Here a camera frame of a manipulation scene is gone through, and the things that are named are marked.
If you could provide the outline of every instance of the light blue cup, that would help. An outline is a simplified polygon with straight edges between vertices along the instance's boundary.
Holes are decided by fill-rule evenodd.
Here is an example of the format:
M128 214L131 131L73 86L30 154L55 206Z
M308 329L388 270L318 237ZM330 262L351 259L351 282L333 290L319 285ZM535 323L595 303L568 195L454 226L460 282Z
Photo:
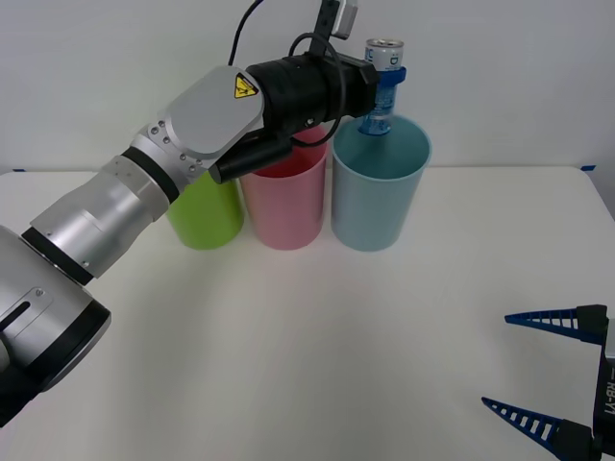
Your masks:
M360 133L360 124L360 119L347 123L333 142L332 228L344 245L375 252L399 238L430 161L431 142L400 116L383 136Z

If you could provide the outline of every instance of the silver robot arm segment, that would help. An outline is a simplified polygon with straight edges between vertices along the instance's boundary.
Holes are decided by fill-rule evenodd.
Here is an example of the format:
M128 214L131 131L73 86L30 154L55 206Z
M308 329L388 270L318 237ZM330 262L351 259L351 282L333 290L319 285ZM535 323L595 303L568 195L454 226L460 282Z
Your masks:
M235 67L213 69L141 130L126 153L43 211L32 229L100 278L190 183L261 120L262 93L246 75ZM256 88L253 95L234 97L237 76ZM84 284L83 271L64 271Z
M251 85L250 97L234 97L237 76ZM261 123L262 93L247 76L213 69L22 237L0 227L0 426L62 380L107 330L110 312L83 285Z

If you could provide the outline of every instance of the cup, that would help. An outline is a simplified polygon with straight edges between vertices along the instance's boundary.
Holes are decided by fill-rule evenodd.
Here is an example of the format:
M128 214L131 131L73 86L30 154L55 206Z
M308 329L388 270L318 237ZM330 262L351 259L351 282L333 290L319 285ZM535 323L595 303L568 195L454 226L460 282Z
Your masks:
M304 142L321 139L312 128L297 135ZM314 240L323 227L327 144L294 147L286 160L240 179L258 239L276 250L296 250Z
M166 215L182 243L194 250L221 247L243 226L237 184L216 184L209 173L189 185Z
M333 142L332 229L346 246L383 250L400 236L412 197L431 158L431 142L415 123L391 119L391 131L341 127Z

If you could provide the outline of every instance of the warning triangle symbol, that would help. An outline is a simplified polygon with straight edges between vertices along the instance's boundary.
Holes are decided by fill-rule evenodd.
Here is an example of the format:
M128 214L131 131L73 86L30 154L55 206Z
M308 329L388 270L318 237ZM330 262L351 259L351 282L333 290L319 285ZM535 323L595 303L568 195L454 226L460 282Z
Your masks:
M255 94L258 94L258 88L252 85L243 75L237 74L234 80L234 98L247 98Z

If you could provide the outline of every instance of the white table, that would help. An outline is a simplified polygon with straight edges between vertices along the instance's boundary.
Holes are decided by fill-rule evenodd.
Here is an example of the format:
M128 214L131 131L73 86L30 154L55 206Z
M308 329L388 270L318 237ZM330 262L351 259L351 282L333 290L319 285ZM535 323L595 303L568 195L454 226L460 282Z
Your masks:
M0 177L0 221L89 176ZM162 219L88 288L111 329L1 433L6 460L553 460L480 397L591 425L600 350L504 315L612 310L615 223L576 169L438 168L384 252L326 222L300 251L246 224L199 253Z

